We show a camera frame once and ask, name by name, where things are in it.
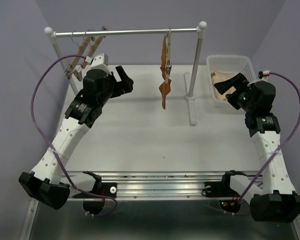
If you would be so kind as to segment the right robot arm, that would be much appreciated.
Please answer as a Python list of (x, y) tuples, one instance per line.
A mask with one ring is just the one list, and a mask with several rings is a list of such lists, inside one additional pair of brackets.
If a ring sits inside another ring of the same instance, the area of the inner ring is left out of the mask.
[(270, 71), (259, 72), (249, 81), (242, 73), (214, 84), (236, 110), (245, 112), (245, 125), (255, 146), (261, 168), (249, 180), (242, 171), (226, 171), (221, 181), (206, 181), (202, 195), (219, 198), (225, 213), (238, 215), (241, 203), (249, 205), (249, 214), (256, 222), (291, 223), (300, 214), (300, 194), (292, 184), (282, 148), (278, 118), (271, 112), (276, 87), (269, 82)]

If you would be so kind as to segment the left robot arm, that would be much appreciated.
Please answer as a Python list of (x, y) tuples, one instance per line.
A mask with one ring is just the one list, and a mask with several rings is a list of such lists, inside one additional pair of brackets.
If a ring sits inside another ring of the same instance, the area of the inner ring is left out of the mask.
[(23, 172), (18, 179), (31, 198), (54, 210), (60, 209), (69, 198), (79, 193), (106, 199), (101, 176), (84, 171), (84, 179), (70, 178), (65, 166), (80, 140), (102, 114), (106, 102), (133, 91), (134, 81), (123, 67), (119, 65), (115, 69), (120, 81), (116, 80), (113, 72), (100, 68), (91, 68), (86, 73), (83, 88), (65, 111), (61, 126), (54, 140), (48, 144), (46, 153), (30, 172)]

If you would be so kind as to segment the beige clip hanger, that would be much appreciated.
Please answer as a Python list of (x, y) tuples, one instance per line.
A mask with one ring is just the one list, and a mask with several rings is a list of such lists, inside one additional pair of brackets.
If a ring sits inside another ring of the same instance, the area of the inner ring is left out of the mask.
[[(94, 53), (96, 52), (97, 48), (99, 47), (99, 45), (101, 44), (102, 40), (105, 37), (106, 37), (105, 35), (83, 37), (84, 43), (82, 45), (85, 46), (84, 50), (86, 50), (87, 46), (89, 45), (89, 50), (87, 51), (86, 54), (88, 57), (93, 58)], [(83, 60), (82, 63), (79, 65), (79, 67), (73, 70), (73, 74), (78, 79), (79, 82), (83, 80), (83, 70), (86, 68), (87, 65), (88, 63)]]

